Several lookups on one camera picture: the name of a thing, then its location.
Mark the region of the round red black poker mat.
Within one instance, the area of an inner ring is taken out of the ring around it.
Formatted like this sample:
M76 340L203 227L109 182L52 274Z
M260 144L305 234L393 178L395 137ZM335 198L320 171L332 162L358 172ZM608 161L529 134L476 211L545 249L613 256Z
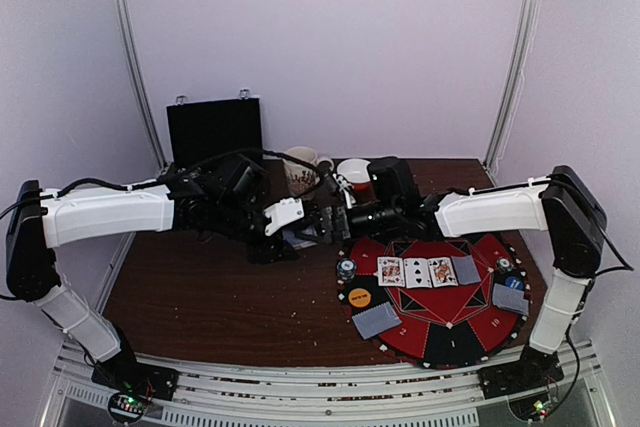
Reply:
M439 288L383 287L378 284L377 258L463 257L472 256L481 282ZM514 263L510 272L496 269L496 260L508 257ZM353 243L346 258L357 263L355 278L339 281L338 299L350 318L377 305L393 306L402 324L369 338L381 351L401 361L425 368L447 369L477 364L514 341L527 320L492 303L495 284L505 285L510 276L524 282L525 298L530 301L526 271L514 248L498 234L477 234L443 241L399 239L382 243L362 238ZM348 293L357 287L372 294L369 307L356 309Z

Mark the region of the three of spades card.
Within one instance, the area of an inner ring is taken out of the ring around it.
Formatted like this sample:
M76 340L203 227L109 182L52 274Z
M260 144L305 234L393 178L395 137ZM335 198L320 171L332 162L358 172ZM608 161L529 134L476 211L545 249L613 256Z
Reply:
M431 288L432 281L426 258L409 257L403 259L405 287Z

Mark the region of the king of diamonds card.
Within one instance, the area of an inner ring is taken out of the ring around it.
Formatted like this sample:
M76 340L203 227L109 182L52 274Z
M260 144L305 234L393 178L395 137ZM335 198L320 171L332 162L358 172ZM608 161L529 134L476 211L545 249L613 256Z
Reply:
M377 258L378 284L383 287L404 287L404 262L401 257Z

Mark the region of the blue small blind button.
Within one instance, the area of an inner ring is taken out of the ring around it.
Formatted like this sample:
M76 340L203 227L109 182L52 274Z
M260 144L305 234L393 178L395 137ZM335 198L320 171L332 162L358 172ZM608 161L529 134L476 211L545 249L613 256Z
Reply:
M523 291L525 289L524 282L515 276L510 276L505 280L505 286L514 289Z

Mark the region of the dealt blue cards pile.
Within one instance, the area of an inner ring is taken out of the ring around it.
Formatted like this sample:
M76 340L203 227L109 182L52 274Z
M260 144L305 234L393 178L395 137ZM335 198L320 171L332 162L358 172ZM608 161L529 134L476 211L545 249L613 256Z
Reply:
M352 317L356 330L363 339L369 339L402 324L393 306L377 305Z
M495 284L492 289L492 303L509 312L522 316L529 315L529 301L523 291L512 289L503 284Z

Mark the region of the tall ceramic seashell mug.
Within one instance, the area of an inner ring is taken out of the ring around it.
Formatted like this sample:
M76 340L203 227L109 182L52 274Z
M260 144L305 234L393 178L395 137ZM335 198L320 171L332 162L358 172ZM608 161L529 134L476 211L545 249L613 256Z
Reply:
M334 168L334 161L331 158L319 155L310 147L291 147L285 151L285 154L314 167ZM312 200L315 192L311 191L311 188L319 183L320 177L310 167L288 159L284 159L283 164L289 193L303 200Z

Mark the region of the blue playing card deck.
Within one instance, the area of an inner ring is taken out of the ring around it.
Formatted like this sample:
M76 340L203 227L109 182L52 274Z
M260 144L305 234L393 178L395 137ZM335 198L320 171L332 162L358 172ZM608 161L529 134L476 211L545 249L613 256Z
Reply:
M286 240L295 250L306 249L317 245L314 241L298 238L290 231L285 231L283 233L283 239Z

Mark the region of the aluminium frame post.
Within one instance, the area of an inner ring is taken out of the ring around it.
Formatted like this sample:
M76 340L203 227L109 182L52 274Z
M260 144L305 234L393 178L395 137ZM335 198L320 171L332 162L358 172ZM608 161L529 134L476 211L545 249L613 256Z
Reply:
M124 47L126 67L135 98L135 105L141 115L143 131L151 149L152 156L158 169L162 171L167 167L168 163L159 139L153 114L151 112L139 56L136 49L128 0L114 0L114 6Z
M521 0L506 80L484 158L484 167L492 175L498 172L515 120L521 89L524 85L524 67L534 38L539 3L540 0Z

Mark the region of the queen of spades card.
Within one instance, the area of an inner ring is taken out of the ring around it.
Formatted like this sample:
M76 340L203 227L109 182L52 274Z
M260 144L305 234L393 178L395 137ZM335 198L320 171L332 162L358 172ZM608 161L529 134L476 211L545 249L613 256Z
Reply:
M433 288L452 287L458 285L450 257L428 258L427 266Z

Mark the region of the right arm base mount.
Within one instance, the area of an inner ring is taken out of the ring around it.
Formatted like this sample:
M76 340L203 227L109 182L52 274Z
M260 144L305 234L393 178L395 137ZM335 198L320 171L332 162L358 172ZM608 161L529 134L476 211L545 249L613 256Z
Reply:
M510 412L526 422L542 421L559 400L559 364L544 369L521 361L483 367L478 371L485 399L508 398Z

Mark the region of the left aluminium frame post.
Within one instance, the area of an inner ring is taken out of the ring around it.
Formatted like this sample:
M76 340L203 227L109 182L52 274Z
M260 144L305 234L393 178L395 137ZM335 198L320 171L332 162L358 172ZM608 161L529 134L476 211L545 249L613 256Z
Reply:
M136 49L128 0L114 0L114 6L124 47L126 67L135 98L135 105L141 115L143 131L151 149L152 156L158 169L162 171L167 167L168 163L159 139L153 114L151 112L139 56Z

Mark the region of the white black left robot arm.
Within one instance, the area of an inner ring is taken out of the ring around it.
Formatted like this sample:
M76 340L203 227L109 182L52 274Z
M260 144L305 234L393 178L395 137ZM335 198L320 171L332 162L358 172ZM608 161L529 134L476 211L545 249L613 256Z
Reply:
M253 160L260 150L240 149L135 184L82 178L61 189L26 181L2 214L6 232L4 301L37 305L83 347L123 391L137 389L144 371L124 333L93 308L57 272L55 248L68 243L135 232L193 230L244 243L255 263L292 258L281 229L304 217L304 196L323 183L308 161L311 184L264 207L268 172Z

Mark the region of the right aluminium frame post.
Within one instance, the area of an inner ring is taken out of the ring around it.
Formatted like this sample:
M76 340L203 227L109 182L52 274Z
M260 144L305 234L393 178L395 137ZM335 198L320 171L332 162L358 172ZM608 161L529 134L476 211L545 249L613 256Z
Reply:
M534 38L539 3L540 0L521 0L506 80L484 158L484 167L492 175L498 172L515 120L521 89L524 85L524 67Z

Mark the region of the green white chip stack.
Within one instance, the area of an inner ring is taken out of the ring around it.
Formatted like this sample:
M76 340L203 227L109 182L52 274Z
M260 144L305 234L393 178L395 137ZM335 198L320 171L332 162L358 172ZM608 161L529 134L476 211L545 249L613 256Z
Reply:
M508 257L499 257L496 260L496 269L500 272L510 272L514 269L513 261Z
M351 282L357 273L357 263L350 258L343 258L336 265L338 279L344 283Z

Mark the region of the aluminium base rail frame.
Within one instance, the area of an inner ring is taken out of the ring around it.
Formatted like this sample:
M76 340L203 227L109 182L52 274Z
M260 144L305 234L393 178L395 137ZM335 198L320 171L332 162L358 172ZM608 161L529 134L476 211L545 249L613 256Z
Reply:
M588 341L561 347L563 380L495 398L484 394L475 367L277 368L140 358L179 373L173 399L154 401L141 426L520 426L513 407L541 394L560 406L546 426L621 423Z

